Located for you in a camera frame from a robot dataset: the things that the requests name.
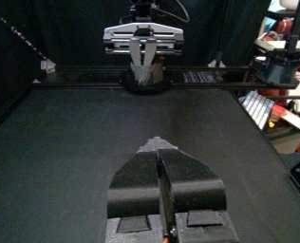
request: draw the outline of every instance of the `white cable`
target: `white cable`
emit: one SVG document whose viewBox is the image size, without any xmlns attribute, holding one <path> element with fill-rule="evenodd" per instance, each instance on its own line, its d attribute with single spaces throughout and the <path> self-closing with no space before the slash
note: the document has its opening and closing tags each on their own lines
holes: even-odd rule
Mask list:
<svg viewBox="0 0 300 243">
<path fill-rule="evenodd" d="M 181 20 L 181 21 L 185 22 L 185 23 L 189 23 L 190 18 L 189 18 L 189 15 L 187 15 L 187 10 L 186 10 L 183 4 L 179 2 L 179 0 L 175 0 L 175 2 L 179 4 L 179 6 L 181 6 L 181 8 L 182 8 L 182 10 L 183 10 L 183 12 L 185 12 L 186 19 L 182 19 L 179 16 L 177 16 L 177 15 L 173 14 L 171 12 L 167 12 L 167 11 L 165 11 L 165 10 L 162 10 L 162 9 L 155 9 L 155 8 L 151 8 L 151 9 L 155 10 L 155 11 L 159 11 L 159 12 L 167 14 L 167 15 L 170 15 L 171 17 L 177 18 L 178 20 Z"/>
</svg>

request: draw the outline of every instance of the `screw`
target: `screw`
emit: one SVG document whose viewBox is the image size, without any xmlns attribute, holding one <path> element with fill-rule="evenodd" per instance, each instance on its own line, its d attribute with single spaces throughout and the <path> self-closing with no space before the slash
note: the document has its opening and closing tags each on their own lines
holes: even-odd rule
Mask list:
<svg viewBox="0 0 300 243">
<path fill-rule="evenodd" d="M 175 229 L 175 227 L 171 228 L 170 233 L 173 234 L 174 237 L 177 236 L 177 229 Z"/>
</svg>

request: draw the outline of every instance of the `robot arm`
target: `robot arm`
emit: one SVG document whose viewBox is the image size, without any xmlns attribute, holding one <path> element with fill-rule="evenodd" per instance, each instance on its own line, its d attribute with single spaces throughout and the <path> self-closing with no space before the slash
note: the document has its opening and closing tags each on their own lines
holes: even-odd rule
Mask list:
<svg viewBox="0 0 300 243">
<path fill-rule="evenodd" d="M 107 54 L 131 55 L 134 75 L 122 79 L 138 90 L 163 83 L 162 60 L 157 56 L 181 55 L 185 37 L 182 29 L 153 22 L 158 15 L 151 9 L 158 8 L 161 1 L 131 0 L 131 3 L 131 23 L 106 28 L 103 43 Z"/>
</svg>

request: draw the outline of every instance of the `black table surface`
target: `black table surface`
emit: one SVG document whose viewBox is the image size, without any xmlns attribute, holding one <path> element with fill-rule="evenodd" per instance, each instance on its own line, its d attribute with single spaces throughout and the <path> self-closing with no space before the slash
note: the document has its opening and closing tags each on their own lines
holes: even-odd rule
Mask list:
<svg viewBox="0 0 300 243">
<path fill-rule="evenodd" d="M 0 125 L 0 242 L 103 242 L 112 174 L 155 136 L 226 186 L 241 242 L 300 243 L 288 169 L 221 90 L 34 90 Z"/>
</svg>

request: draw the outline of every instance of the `black curtain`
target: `black curtain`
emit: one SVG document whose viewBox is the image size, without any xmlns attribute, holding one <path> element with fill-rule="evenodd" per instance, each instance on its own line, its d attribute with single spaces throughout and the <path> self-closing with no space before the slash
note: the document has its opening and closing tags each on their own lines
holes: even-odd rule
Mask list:
<svg viewBox="0 0 300 243">
<path fill-rule="evenodd" d="M 31 26 L 26 7 L 20 1 L 0 1 L 0 17 L 27 35 L 28 39 L 38 40 L 36 36 L 30 34 L 35 28 Z M 36 78 L 39 61 L 38 55 L 0 20 L 0 114 Z"/>
<path fill-rule="evenodd" d="M 190 15 L 185 24 L 170 17 L 161 23 L 185 30 L 182 57 L 169 57 L 166 64 L 206 65 L 214 58 L 225 22 L 227 0 L 182 1 Z M 233 0 L 231 18 L 226 28 L 223 62 L 245 65 L 270 0 Z M 47 53 L 58 65 L 127 65 L 127 56 L 104 54 L 103 29 L 118 25 L 129 15 L 129 0 L 27 0 L 35 31 Z M 183 16 L 175 1 L 163 0 L 162 9 Z"/>
</svg>

